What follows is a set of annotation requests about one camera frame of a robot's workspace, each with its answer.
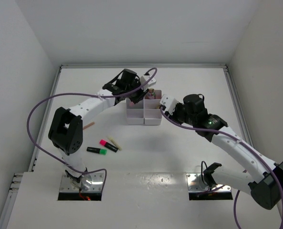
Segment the metal base plate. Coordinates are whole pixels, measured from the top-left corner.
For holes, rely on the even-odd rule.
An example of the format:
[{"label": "metal base plate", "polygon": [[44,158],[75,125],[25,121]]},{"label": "metal base plate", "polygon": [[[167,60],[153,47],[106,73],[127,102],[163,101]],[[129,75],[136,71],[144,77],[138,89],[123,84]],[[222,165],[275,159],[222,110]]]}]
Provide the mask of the metal base plate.
[{"label": "metal base plate", "polygon": [[104,173],[94,173],[90,174],[90,176],[92,178],[90,189],[81,190],[79,193],[79,188],[72,183],[71,179],[67,177],[66,174],[63,174],[58,200],[84,200],[80,197],[80,194],[90,197],[90,200],[101,200]]},{"label": "metal base plate", "polygon": [[[232,189],[225,185],[214,192],[208,192],[208,186],[202,183],[201,173],[187,173],[187,185],[189,192],[189,200],[221,200],[232,199]],[[217,185],[212,189],[216,189],[223,185]]]}]

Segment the white enclosure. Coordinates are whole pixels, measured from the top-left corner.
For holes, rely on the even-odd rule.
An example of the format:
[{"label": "white enclosure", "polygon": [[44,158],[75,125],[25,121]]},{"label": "white enclosure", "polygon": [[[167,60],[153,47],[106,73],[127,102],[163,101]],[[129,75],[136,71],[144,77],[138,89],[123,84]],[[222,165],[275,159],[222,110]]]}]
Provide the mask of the white enclosure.
[{"label": "white enclosure", "polygon": [[[0,223],[9,217],[12,208],[7,206],[17,195],[17,190],[8,193],[13,173],[27,171],[32,158],[25,123],[28,112],[49,95],[59,67],[69,63],[226,64],[232,74],[225,71],[228,79],[235,83],[231,92],[239,96],[246,115],[244,119],[237,113],[239,124],[246,121],[250,130],[241,129],[242,134],[264,155],[283,161],[283,0],[4,0],[0,1],[0,215],[5,202],[6,207]],[[233,106],[240,110],[239,102]],[[32,120],[34,136],[44,108]],[[240,205],[250,201],[241,200]],[[251,221],[275,212],[261,211]],[[239,215],[244,216],[244,209]],[[245,220],[240,219],[243,228]]]}]

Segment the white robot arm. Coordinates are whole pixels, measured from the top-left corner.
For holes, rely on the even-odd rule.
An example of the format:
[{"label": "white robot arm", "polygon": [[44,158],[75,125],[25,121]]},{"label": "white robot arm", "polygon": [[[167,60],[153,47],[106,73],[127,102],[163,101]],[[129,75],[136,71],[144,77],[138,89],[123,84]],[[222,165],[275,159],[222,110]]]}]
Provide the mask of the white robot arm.
[{"label": "white robot arm", "polygon": [[[68,109],[60,107],[56,110],[49,131],[49,139],[58,148],[68,166],[78,171],[87,171],[80,150],[83,141],[82,123],[88,123],[96,115],[109,107],[117,105],[125,98],[129,98],[133,103],[142,100],[147,94],[148,88],[156,83],[156,80],[154,78],[150,79],[150,77],[148,73],[138,77],[137,73],[124,69],[99,90],[96,94],[98,97],[89,98]],[[143,88],[130,93],[144,84]],[[75,185],[83,189],[83,183],[81,182],[83,175],[70,167],[65,170],[67,176],[71,178]]]},{"label": "white robot arm", "polygon": [[[209,142],[228,153],[247,170],[247,173],[229,170],[219,163],[213,163],[204,170],[204,185],[209,188],[217,184],[229,185],[251,195],[254,200],[265,209],[272,209],[280,200],[281,195],[277,184],[268,169],[241,144],[245,143],[243,140],[234,140],[234,138],[239,138],[238,135],[223,119],[207,112],[203,95],[188,95],[184,97],[183,104],[172,96],[164,95],[161,99],[161,109],[178,125],[186,123],[192,125],[194,128],[216,130],[229,135],[196,131],[197,134],[205,137]],[[253,149],[253,151],[258,154],[275,173],[283,188],[283,162],[277,164],[255,149]]]}]

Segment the marker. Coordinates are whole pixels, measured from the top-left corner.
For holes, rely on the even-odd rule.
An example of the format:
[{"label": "marker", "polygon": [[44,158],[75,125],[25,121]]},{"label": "marker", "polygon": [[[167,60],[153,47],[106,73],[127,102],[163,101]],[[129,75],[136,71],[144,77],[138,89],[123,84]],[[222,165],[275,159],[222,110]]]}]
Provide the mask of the marker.
[{"label": "marker", "polygon": [[117,144],[114,140],[114,138],[107,136],[107,138],[110,140],[110,142],[113,143],[113,145],[115,145],[120,151],[122,151],[122,148],[119,146],[119,144]]},{"label": "marker", "polygon": [[110,150],[112,150],[112,151],[114,151],[114,152],[117,152],[117,150],[118,150],[118,148],[116,146],[111,145],[110,143],[108,143],[107,141],[105,141],[103,139],[99,142],[99,144],[110,149]]},{"label": "marker", "polygon": [[86,151],[96,153],[96,154],[102,154],[102,155],[107,154],[106,149],[100,149],[100,148],[94,148],[94,147],[87,147]]}]

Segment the green highlighter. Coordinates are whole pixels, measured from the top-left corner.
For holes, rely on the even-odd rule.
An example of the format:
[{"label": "green highlighter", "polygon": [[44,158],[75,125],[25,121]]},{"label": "green highlighter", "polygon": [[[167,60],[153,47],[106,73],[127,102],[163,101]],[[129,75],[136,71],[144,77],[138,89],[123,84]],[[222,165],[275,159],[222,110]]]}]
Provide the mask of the green highlighter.
[{"label": "green highlighter", "polygon": [[100,148],[94,148],[94,147],[87,147],[86,151],[96,153],[96,154],[102,154],[102,155],[107,154],[106,149],[100,149]]}]

